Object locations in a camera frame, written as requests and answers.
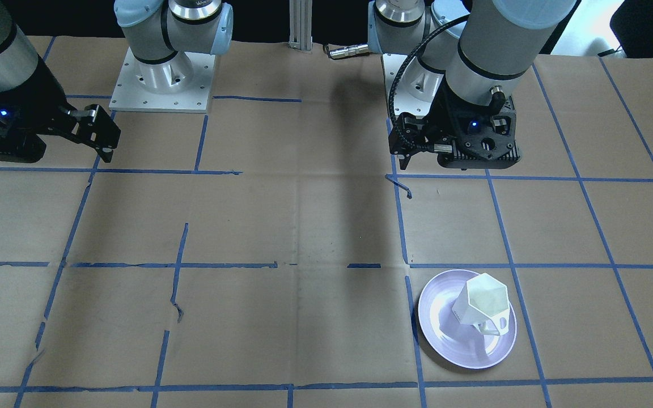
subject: plate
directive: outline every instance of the plate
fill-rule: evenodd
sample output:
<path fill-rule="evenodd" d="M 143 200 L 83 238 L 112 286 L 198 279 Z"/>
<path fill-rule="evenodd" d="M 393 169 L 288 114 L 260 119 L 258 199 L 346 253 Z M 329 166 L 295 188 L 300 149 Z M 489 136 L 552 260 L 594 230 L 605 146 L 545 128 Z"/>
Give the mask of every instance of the plate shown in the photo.
<path fill-rule="evenodd" d="M 502 336 L 482 335 L 472 325 L 461 325 L 452 308 L 465 282 L 479 274 L 465 269 L 444 271 L 425 285 L 417 304 L 417 317 L 427 343 L 449 362 L 465 368 L 492 367 L 503 361 L 518 334 L 510 306 L 510 327 Z"/>

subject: blue tape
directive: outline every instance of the blue tape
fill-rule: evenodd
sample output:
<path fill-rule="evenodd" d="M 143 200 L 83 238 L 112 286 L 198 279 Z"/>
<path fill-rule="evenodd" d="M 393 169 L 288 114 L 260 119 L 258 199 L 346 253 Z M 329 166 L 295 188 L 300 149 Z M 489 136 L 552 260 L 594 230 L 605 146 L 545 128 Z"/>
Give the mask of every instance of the blue tape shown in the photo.
<path fill-rule="evenodd" d="M 244 100 L 244 101 L 281 101 L 282 103 L 301 103 L 301 100 L 294 100 L 289 98 L 258 98 L 254 96 L 238 96 L 238 95 L 218 95 L 213 96 L 214 100 Z"/>
<path fill-rule="evenodd" d="M 191 263 L 183 262 L 181 263 L 183 268 L 204 268 L 204 269 L 228 269 L 228 268 L 247 268 L 247 269 L 260 269 L 260 268 L 269 268 L 275 269 L 279 267 L 279 264 L 274 263 Z"/>
<path fill-rule="evenodd" d="M 544 392 L 544 398 L 546 400 L 546 407 L 551 408 L 551 396 L 549 394 L 549 387 L 546 384 L 546 375 L 544 374 L 544 367 L 541 364 L 541 356 L 538 353 L 538 348 L 536 344 L 536 338 L 533 335 L 533 327 L 531 326 L 531 319 L 528 317 L 528 307 L 525 305 L 525 299 L 523 297 L 523 289 L 520 286 L 520 279 L 518 277 L 518 271 L 516 271 L 515 261 L 513 260 L 513 252 L 510 248 L 510 242 L 508 242 L 508 234 L 506 233 L 505 223 L 503 222 L 503 214 L 501 214 L 501 207 L 498 204 L 498 196 L 495 193 L 495 186 L 493 186 L 493 179 L 490 176 L 490 171 L 485 170 L 485 176 L 487 176 L 487 186 L 490 188 L 490 196 L 493 199 L 493 206 L 495 207 L 495 216 L 498 217 L 498 225 L 501 229 L 501 237 L 503 237 L 503 246 L 505 246 L 506 255 L 508 256 L 508 263 L 510 264 L 511 274 L 513 275 L 513 284 L 515 284 L 515 291 L 518 294 L 518 302 L 520 303 L 521 310 L 523 310 L 523 320 L 525 322 L 525 329 L 528 332 L 528 340 L 531 341 L 531 350 L 533 351 L 533 358 L 536 360 L 536 369 L 538 371 L 538 379 L 541 380 L 541 389 Z"/>
<path fill-rule="evenodd" d="M 42 341 L 42 335 L 44 335 L 44 327 L 46 326 L 45 322 L 39 323 L 39 330 L 37 330 L 37 337 L 34 339 L 34 349 L 39 351 L 39 343 Z"/>
<path fill-rule="evenodd" d="M 653 269 L 653 264 L 635 263 L 514 263 L 513 266 L 521 269 L 528 268 L 613 268 L 619 269 Z M 412 269 L 498 269 L 510 268 L 510 263 L 410 263 Z"/>
<path fill-rule="evenodd" d="M 178 295 L 178 282 L 181 279 L 181 264 L 183 262 L 183 251 L 186 248 L 186 239 L 188 238 L 188 223 L 186 222 L 183 227 L 183 235 L 181 236 L 181 243 L 178 247 L 178 256 L 176 258 L 176 271 L 173 273 L 173 295 L 171 295 L 171 304 L 178 309 L 178 323 L 183 318 L 183 309 L 176 302 L 176 295 Z"/>
<path fill-rule="evenodd" d="M 210 171 L 210 170 L 148 170 L 141 168 L 101 168 L 98 173 L 140 173 L 140 174 L 209 174 L 211 176 L 238 176 L 243 171 Z"/>
<path fill-rule="evenodd" d="M 76 262 L 70 268 L 174 268 L 174 263 L 107 263 L 107 262 Z"/>
<path fill-rule="evenodd" d="M 3 261 L 0 262 L 0 266 L 18 266 L 24 268 L 46 268 L 49 266 L 49 262 L 15 262 L 15 261 Z"/>
<path fill-rule="evenodd" d="M 637 134 L 639 136 L 639 139 L 642 140 L 642 144 L 644 146 L 644 149 L 646 149 L 646 152 L 648 153 L 648 157 L 651 158 L 651 162 L 653 163 L 653 153 L 651 152 L 651 149 L 648 146 L 648 143 L 646 142 L 646 138 L 643 136 L 642 129 L 639 128 L 639 126 L 637 124 L 637 120 L 634 119 L 634 116 L 631 113 L 631 110 L 629 109 L 629 106 L 626 104 L 626 101 L 624 100 L 624 96 L 621 95 L 621 91 L 619 91 L 619 87 L 614 82 L 614 77 L 611 76 L 611 73 L 609 72 L 609 68 L 606 67 L 606 64 L 604 64 L 604 60 L 599 58 L 599 62 L 601 62 L 601 67 L 604 68 L 604 72 L 606 72 L 606 76 L 609 77 L 609 81 L 611 81 L 611 85 L 614 87 L 614 90 L 616 91 L 616 95 L 619 96 L 619 100 L 621 101 L 621 104 L 624 105 L 624 109 L 626 110 L 626 113 L 628 114 L 629 118 L 631 119 L 631 123 L 633 124 L 634 129 L 637 130 Z"/>
<path fill-rule="evenodd" d="M 286 397 L 286 406 L 287 408 L 294 408 L 294 385 L 289 384 L 288 393 Z"/>
<path fill-rule="evenodd" d="M 596 181 L 618 183 L 653 183 L 653 178 L 608 178 L 608 177 L 562 177 L 562 176 L 490 176 L 493 180 L 532 180 L 532 181 Z M 397 179 L 477 179 L 487 177 L 479 174 L 397 174 Z"/>
<path fill-rule="evenodd" d="M 554 378 L 547 380 L 550 385 L 567 384 L 622 384 L 653 383 L 653 377 L 604 377 L 604 378 Z"/>
<path fill-rule="evenodd" d="M 161 385 L 159 392 L 281 392 L 289 384 Z"/>
<path fill-rule="evenodd" d="M 425 378 L 422 376 L 422 357 L 419 353 L 419 337 L 417 336 L 417 310 L 412 299 L 412 284 L 410 277 L 405 276 L 405 287 L 407 288 L 407 305 L 410 308 L 410 323 L 412 324 L 412 346 L 415 351 L 415 363 L 417 364 L 417 388 L 419 389 L 420 406 L 427 408 L 427 395 L 425 393 Z"/>
<path fill-rule="evenodd" d="M 381 263 L 350 263 L 347 265 L 348 269 L 379 269 Z"/>
<path fill-rule="evenodd" d="M 67 256 L 70 254 L 70 248 L 72 248 L 72 242 L 75 239 L 75 233 L 77 232 L 77 227 L 80 225 L 82 212 L 85 209 L 85 202 L 87 202 L 87 197 L 90 194 L 90 188 L 92 187 L 92 181 L 94 179 L 98 166 L 99 166 L 99 156 L 95 158 L 94 164 L 92 165 L 92 170 L 90 171 L 90 177 L 87 180 L 87 186 L 85 187 L 85 191 L 82 194 L 82 199 L 80 200 L 80 206 L 77 209 L 77 215 L 75 215 L 75 220 L 72 222 L 70 235 L 67 237 L 67 244 L 65 245 L 65 251 L 62 253 L 62 261 L 60 261 L 60 266 L 57 268 L 57 274 L 54 276 L 54 282 L 52 283 L 52 289 L 49 292 L 47 305 L 44 308 L 44 320 L 47 320 L 49 318 L 49 313 L 52 311 L 52 304 L 54 303 L 54 295 L 57 293 L 57 286 L 60 284 L 60 278 L 62 278 L 62 271 L 65 269 L 65 265 L 67 263 Z"/>
<path fill-rule="evenodd" d="M 541 380 L 428 381 L 427 388 L 517 387 L 541 385 Z"/>
<path fill-rule="evenodd" d="M 42 61 L 46 62 L 47 57 L 49 57 L 49 52 L 52 51 L 52 46 L 54 45 L 54 40 L 57 39 L 57 36 L 52 37 L 51 40 L 49 40 L 49 45 L 47 46 L 47 50 L 44 52 L 44 55 L 42 55 Z"/>
<path fill-rule="evenodd" d="M 385 174 L 384 178 L 388 179 L 391 181 L 394 185 L 398 186 L 399 188 L 403 189 L 404 191 L 407 192 L 407 199 L 412 199 L 412 190 L 405 184 L 402 184 L 397 180 L 397 177 L 392 175 L 392 174 Z"/>
<path fill-rule="evenodd" d="M 195 165 L 193 171 L 198 171 L 200 168 L 200 157 L 203 154 L 203 145 L 205 144 L 205 131 L 208 127 L 208 115 L 203 117 L 203 126 L 200 129 L 200 141 L 198 142 L 198 152 L 195 157 Z"/>
<path fill-rule="evenodd" d="M 56 168 L 56 167 L 0 167 L 0 171 L 31 171 L 37 173 L 89 173 L 91 168 Z"/>
<path fill-rule="evenodd" d="M 541 87 L 541 91 L 544 94 L 544 98 L 546 99 L 546 103 L 549 107 L 549 110 L 551 111 L 551 115 L 553 116 L 554 122 L 556 124 L 556 127 L 558 129 L 559 135 L 561 137 L 561 140 L 564 144 L 564 147 L 566 149 L 566 153 L 568 154 L 569 159 L 571 160 L 571 165 L 573 167 L 573 171 L 576 174 L 576 177 L 579 179 L 581 178 L 580 172 L 578 171 L 578 166 L 576 165 L 576 162 L 573 158 L 573 153 L 570 150 L 570 147 L 568 146 L 568 143 L 566 142 L 566 137 L 563 133 L 563 129 L 561 128 L 561 124 L 558 121 L 558 116 L 556 115 L 556 112 L 554 111 L 553 104 L 551 103 L 551 100 L 548 96 L 548 93 L 546 92 L 546 87 L 544 86 L 544 83 L 541 80 L 541 75 L 538 73 L 538 69 L 536 68 L 536 65 L 533 65 L 533 72 L 536 73 L 536 78 L 538 81 L 538 85 Z M 614 270 L 614 276 L 616 277 L 617 284 L 619 285 L 619 289 L 621 290 L 621 295 L 624 297 L 624 302 L 626 304 L 626 307 L 628 309 L 629 315 L 631 315 L 631 320 L 634 323 L 634 327 L 637 329 L 637 335 L 639 336 L 639 340 L 642 342 L 642 347 L 646 353 L 646 358 L 648 359 L 648 363 L 651 366 L 651 371 L 653 371 L 653 355 L 651 355 L 651 350 L 648 348 L 648 344 L 646 343 L 646 338 L 643 335 L 642 327 L 640 326 L 638 319 L 637 319 L 637 314 L 634 312 L 634 308 L 631 305 L 631 301 L 629 299 L 628 293 L 626 292 L 626 288 L 624 287 L 624 282 L 621 279 L 621 275 L 619 273 L 619 269 L 617 268 L 616 262 L 614 260 L 614 255 L 611 253 L 611 248 L 609 248 L 609 243 L 606 239 L 606 235 L 604 234 L 604 230 L 601 227 L 601 223 L 599 222 L 599 217 L 596 216 L 596 211 L 593 208 L 593 204 L 591 203 L 591 199 L 588 196 L 588 191 L 586 190 L 586 185 L 582 180 L 578 181 L 579 186 L 581 187 L 581 192 L 583 193 L 583 197 L 586 200 L 586 205 L 588 206 L 588 211 L 591 212 L 591 217 L 593 218 L 593 222 L 596 225 L 596 229 L 599 232 L 599 237 L 601 237 L 601 243 L 604 246 L 604 250 L 606 250 L 606 254 L 609 258 L 609 262 L 612 265 L 612 268 Z"/>
<path fill-rule="evenodd" d="M 47 385 L 26 387 L 25 393 L 131 393 L 131 392 L 152 392 L 152 385 L 124 385 L 122 387 L 55 387 Z"/>
<path fill-rule="evenodd" d="M 14 408 L 20 408 L 22 405 L 22 398 L 24 398 L 24 390 L 27 387 L 29 382 L 29 376 L 32 374 L 32 367 L 34 367 L 34 361 L 27 364 L 27 368 L 24 369 L 24 376 L 22 377 L 22 383 L 16 391 L 16 400 L 14 401 Z"/>
<path fill-rule="evenodd" d="M 549 385 L 571 384 L 637 384 L 653 383 L 653 377 L 577 377 L 546 379 Z M 515 387 L 541 385 L 541 380 L 475 380 L 475 381 L 426 381 L 425 388 L 469 388 L 469 387 Z M 226 384 L 226 385 L 123 385 L 119 387 L 57 387 L 33 385 L 24 388 L 24 393 L 78 393 L 78 392 L 272 392 L 272 390 L 350 390 L 417 388 L 417 382 L 321 382 L 308 385 L 293 384 Z M 0 393 L 16 393 L 21 387 L 0 386 Z"/>
<path fill-rule="evenodd" d="M 69 265 L 70 268 L 175 268 L 178 263 L 107 263 L 107 262 L 77 262 Z M 198 263 L 198 262 L 181 262 L 181 268 L 193 269 L 230 269 L 230 268 L 270 268 L 279 267 L 277 262 L 274 263 Z"/>
<path fill-rule="evenodd" d="M 320 382 L 297 385 L 297 390 L 357 390 L 378 388 L 417 388 L 417 382 Z"/>
<path fill-rule="evenodd" d="M 158 406 L 158 392 L 160 391 L 160 382 L 163 380 L 163 368 L 166 366 L 166 353 L 168 351 L 168 339 L 170 336 L 170 330 L 163 332 L 163 345 L 160 347 L 160 359 L 158 359 L 158 371 L 155 374 L 155 389 L 152 391 L 150 408 L 156 408 Z"/>

